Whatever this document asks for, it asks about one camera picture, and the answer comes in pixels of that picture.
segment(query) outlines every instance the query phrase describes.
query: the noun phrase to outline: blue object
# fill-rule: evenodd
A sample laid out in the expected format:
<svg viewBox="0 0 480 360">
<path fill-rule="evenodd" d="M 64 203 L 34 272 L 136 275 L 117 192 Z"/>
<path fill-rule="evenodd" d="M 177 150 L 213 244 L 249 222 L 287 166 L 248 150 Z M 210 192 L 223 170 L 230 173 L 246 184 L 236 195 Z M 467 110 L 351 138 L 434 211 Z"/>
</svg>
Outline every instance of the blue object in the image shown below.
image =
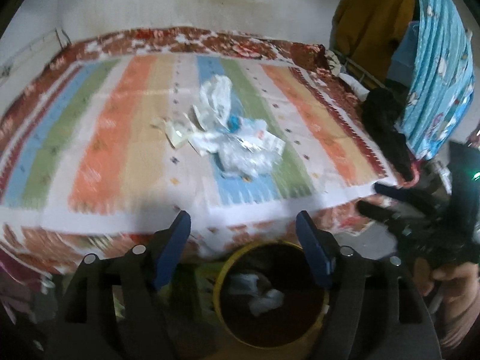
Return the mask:
<svg viewBox="0 0 480 360">
<path fill-rule="evenodd" d="M 227 121 L 229 126 L 229 132 L 234 133 L 240 130 L 240 118 L 236 115 L 230 115 L 229 120 Z"/>
<path fill-rule="evenodd" d="M 160 253 L 156 262 L 156 276 L 154 279 L 154 287 L 157 291 L 167 285 L 172 279 L 175 268 L 182 255 L 185 244 L 190 236 L 191 218 L 185 211 L 180 211 L 170 226 L 170 239 Z"/>
<path fill-rule="evenodd" d="M 402 42 L 392 56 L 387 78 L 409 88 L 412 84 L 419 40 L 419 22 L 411 21 Z"/>
<path fill-rule="evenodd" d="M 409 101 L 400 125 L 417 159 L 431 159 L 473 98 L 470 40 L 452 0 L 418 0 L 420 20 Z"/>
<path fill-rule="evenodd" d="M 335 269 L 335 257 L 329 256 L 326 249 L 320 244 L 318 238 L 320 231 L 314 225 L 306 211 L 302 211 L 297 215 L 295 227 L 298 241 L 303 248 L 315 283 L 329 290 L 333 285 L 332 273 Z M 333 239 L 333 235 L 330 233 L 326 233 L 325 235 Z"/>
</svg>

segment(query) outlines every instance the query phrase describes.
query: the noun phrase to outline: wall stain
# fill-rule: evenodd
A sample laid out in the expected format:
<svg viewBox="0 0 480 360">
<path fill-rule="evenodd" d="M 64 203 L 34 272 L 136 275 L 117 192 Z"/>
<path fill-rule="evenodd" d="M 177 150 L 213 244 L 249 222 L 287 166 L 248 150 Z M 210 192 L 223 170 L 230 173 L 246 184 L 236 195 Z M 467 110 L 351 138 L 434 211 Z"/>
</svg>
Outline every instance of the wall stain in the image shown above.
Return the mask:
<svg viewBox="0 0 480 360">
<path fill-rule="evenodd" d="M 175 0 L 176 21 L 212 31 L 258 33 L 268 23 L 268 35 L 281 35 L 286 24 L 278 9 L 256 0 Z"/>
</svg>

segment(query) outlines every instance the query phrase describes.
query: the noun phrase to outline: wall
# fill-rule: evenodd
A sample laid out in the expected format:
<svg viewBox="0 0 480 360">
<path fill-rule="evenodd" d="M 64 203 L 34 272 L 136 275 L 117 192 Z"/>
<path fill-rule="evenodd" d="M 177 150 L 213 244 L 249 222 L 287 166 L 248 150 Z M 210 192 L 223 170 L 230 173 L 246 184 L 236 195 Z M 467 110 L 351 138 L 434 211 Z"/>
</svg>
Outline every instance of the wall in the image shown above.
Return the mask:
<svg viewBox="0 0 480 360">
<path fill-rule="evenodd" d="M 61 50 L 54 31 L 20 52 L 9 64 L 10 75 L 0 78 L 0 115 L 14 99 L 37 77 L 54 55 Z"/>
<path fill-rule="evenodd" d="M 59 0 L 72 40 L 133 27 L 191 25 L 328 44 L 339 0 Z"/>
<path fill-rule="evenodd" d="M 58 0 L 25 0 L 0 39 L 0 65 L 57 26 Z"/>
</svg>

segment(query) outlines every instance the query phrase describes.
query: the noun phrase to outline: bed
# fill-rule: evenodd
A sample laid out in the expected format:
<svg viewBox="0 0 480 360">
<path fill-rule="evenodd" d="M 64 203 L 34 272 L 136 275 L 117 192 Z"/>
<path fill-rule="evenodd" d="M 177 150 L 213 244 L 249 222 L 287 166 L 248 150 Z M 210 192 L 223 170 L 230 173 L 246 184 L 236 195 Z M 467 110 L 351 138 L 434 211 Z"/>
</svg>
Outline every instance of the bed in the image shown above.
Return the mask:
<svg viewBox="0 0 480 360">
<path fill-rule="evenodd" d="M 286 142 L 256 179 L 225 179 L 214 155 L 175 150 L 152 118 L 187 112 L 215 74 L 232 107 Z M 364 132 L 358 99 L 318 44 L 198 28 L 131 30 L 68 46 L 0 124 L 0 247 L 42 273 L 116 257 L 192 217 L 184 259 L 213 259 L 262 239 L 296 242 L 307 210 L 331 232 L 361 233 L 354 208 L 371 185 L 402 184 Z"/>
</svg>

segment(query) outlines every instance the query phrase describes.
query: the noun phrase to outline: yellow jacket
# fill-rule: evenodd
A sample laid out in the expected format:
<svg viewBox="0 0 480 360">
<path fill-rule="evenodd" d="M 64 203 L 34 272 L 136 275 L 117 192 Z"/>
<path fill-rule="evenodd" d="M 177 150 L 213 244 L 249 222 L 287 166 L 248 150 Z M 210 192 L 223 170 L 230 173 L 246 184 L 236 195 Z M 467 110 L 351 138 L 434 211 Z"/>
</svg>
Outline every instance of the yellow jacket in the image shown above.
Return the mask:
<svg viewBox="0 0 480 360">
<path fill-rule="evenodd" d="M 341 0 L 334 15 L 335 47 L 384 81 L 414 9 L 415 0 Z"/>
</svg>

